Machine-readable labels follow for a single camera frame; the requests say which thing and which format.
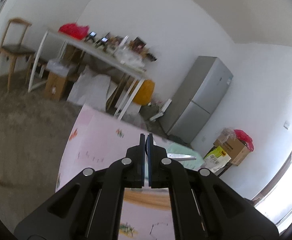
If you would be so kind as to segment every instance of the chair backrest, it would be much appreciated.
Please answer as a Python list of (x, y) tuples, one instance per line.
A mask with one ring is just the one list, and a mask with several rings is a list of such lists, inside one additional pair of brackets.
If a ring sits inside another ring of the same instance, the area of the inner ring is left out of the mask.
[(25, 26), (25, 27), (24, 27), (24, 30), (23, 30), (23, 32), (22, 32), (22, 35), (21, 35), (21, 37), (20, 37), (19, 44), (22, 43), (23, 38), (24, 38), (24, 36), (25, 36), (25, 34), (26, 34), (27, 28), (28, 28), (29, 26), (32, 25), (32, 23), (27, 22), (26, 20), (24, 20), (24, 19), (22, 19), (22, 18), (12, 18), (12, 19), (10, 19), (10, 20), (8, 21), (8, 25), (7, 25), (6, 30), (4, 31), (4, 35), (3, 35), (3, 37), (2, 37), (0, 47), (2, 47), (2, 45), (4, 44), (4, 39), (5, 39), (6, 35), (7, 35), (8, 29), (9, 29), (11, 23), (20, 24), (20, 25), (24, 25), (24, 26)]

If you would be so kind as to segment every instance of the silver screw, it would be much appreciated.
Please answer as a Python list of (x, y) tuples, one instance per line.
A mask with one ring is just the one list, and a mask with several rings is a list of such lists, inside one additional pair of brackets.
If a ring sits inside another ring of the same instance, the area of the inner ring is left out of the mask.
[(170, 158), (163, 158), (162, 159), (162, 164), (167, 165), (167, 164), (171, 164), (171, 162), (172, 162), (172, 160)]
[(92, 168), (85, 168), (82, 172), (85, 176), (90, 176), (91, 174), (94, 173)]
[(131, 164), (131, 159), (130, 158), (123, 158), (121, 160), (122, 164), (124, 165), (128, 165), (128, 164)]
[(201, 169), (199, 171), (199, 174), (204, 176), (204, 177), (207, 177), (210, 174), (210, 171), (209, 171), (209, 169)]

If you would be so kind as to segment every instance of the ceiling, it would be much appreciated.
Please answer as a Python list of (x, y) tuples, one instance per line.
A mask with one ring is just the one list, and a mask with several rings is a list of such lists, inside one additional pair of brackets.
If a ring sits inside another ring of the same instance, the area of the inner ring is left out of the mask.
[(236, 43), (292, 46), (292, 0), (193, 0)]

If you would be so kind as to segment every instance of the brown box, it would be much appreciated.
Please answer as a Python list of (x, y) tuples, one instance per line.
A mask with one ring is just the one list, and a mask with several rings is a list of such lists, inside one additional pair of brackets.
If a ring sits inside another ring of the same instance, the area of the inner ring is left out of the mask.
[(238, 166), (244, 158), (250, 153), (250, 150), (237, 138), (235, 140), (228, 139), (221, 144), (219, 140), (214, 142), (214, 145), (221, 146), (224, 151), (231, 157), (231, 164)]
[(67, 78), (50, 72), (44, 89), (44, 97), (59, 101), (64, 95)]

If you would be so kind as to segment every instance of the yellow-green package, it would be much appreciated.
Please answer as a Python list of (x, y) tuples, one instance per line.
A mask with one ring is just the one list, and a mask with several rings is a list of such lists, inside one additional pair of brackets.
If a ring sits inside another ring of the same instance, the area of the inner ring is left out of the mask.
[(223, 168), (226, 163), (230, 161), (230, 156), (218, 146), (215, 150), (212, 150), (204, 157), (204, 164), (202, 168), (207, 168), (211, 172), (215, 173), (219, 169)]

